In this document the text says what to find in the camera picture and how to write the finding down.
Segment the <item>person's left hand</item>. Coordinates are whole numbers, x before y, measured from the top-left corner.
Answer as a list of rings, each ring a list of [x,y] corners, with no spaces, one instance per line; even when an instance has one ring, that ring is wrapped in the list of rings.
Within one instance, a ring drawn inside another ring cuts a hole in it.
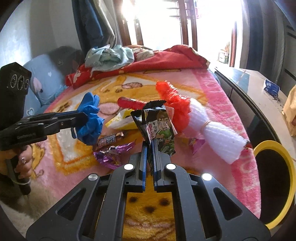
[[[33,168],[33,149],[30,145],[26,146],[26,149],[22,152],[19,150],[7,150],[1,151],[1,174],[7,175],[8,168],[6,166],[6,160],[10,160],[13,157],[18,157],[18,164],[14,169],[15,173],[19,173],[18,177],[29,178],[32,175]]]

